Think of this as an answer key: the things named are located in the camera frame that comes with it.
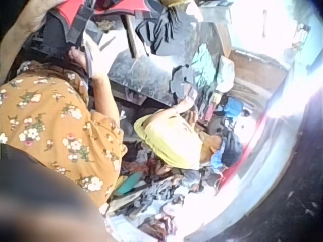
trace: white bag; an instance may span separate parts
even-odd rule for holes
[[[216,90],[222,93],[230,91],[233,88],[234,76],[234,62],[221,56]]]

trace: clothing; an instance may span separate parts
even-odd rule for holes
[[[167,120],[155,120],[143,128],[143,122],[134,124],[136,133],[167,165],[181,169],[198,170],[202,141],[194,129],[179,115]]]
[[[221,148],[220,150],[218,150],[212,157],[211,157],[211,165],[212,165],[212,168],[214,170],[218,170],[220,169],[223,164],[222,164],[222,154],[224,152],[224,148],[226,147],[226,142],[227,142],[227,138],[224,137],[222,139],[222,144],[221,144]]]
[[[237,97],[229,97],[228,103],[224,106],[223,111],[227,117],[235,118],[240,115],[243,109],[243,102]]]
[[[119,176],[123,131],[87,110],[86,83],[77,73],[35,61],[20,70],[0,87],[0,143],[65,175],[100,207]]]

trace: fabric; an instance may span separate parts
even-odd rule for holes
[[[134,128],[167,165],[181,169],[199,169],[202,141],[194,129],[179,115],[155,120],[144,129],[142,124],[151,115],[136,121]]]
[[[227,141],[222,154],[222,164],[231,167],[239,161],[243,154],[243,144],[239,137],[232,131],[228,132]]]
[[[229,97],[228,103],[224,106],[223,111],[227,117],[235,118],[240,115],[243,109],[243,102],[237,97]]]
[[[234,62],[221,56],[216,90],[223,93],[229,92],[234,85],[234,76]]]
[[[198,170],[183,170],[182,185],[191,188],[194,184],[199,184],[201,175]]]
[[[210,85],[215,78],[216,68],[214,67],[212,56],[207,49],[206,44],[202,44],[198,48],[192,61],[192,68],[195,73],[195,84],[197,88]]]
[[[122,130],[111,118],[87,110],[87,89],[77,73],[34,61],[20,71],[0,87],[0,143],[65,175],[100,207],[126,152]]]
[[[222,144],[221,144],[220,150],[218,150],[211,157],[211,165],[212,165],[212,168],[215,169],[215,170],[218,170],[219,168],[221,168],[223,166],[221,159],[222,159],[222,154],[224,152],[224,148],[226,147],[226,142],[227,142],[227,138],[224,137],[222,139]]]

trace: person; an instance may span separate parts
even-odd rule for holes
[[[194,118],[189,123],[180,116],[193,104],[192,99],[187,97],[176,106],[159,110],[135,122],[138,136],[165,163],[156,174],[168,172],[172,167],[199,170],[200,165],[210,162],[212,155],[220,149],[220,136],[195,132],[196,113],[191,115]]]
[[[243,102],[239,98],[224,94],[214,114],[216,116],[226,116],[230,119],[235,119],[239,115],[249,117],[250,112],[243,109],[243,106]]]
[[[1,42],[1,81],[24,41],[43,24],[46,12],[62,2],[27,3]],[[23,151],[38,164],[65,175],[104,211],[127,149],[107,77],[110,67],[86,34],[84,44],[93,58],[96,110],[88,111],[88,82],[76,71],[34,60],[23,62],[17,77],[0,86],[0,143],[8,145],[9,158]],[[83,53],[72,48],[69,58],[86,70]]]

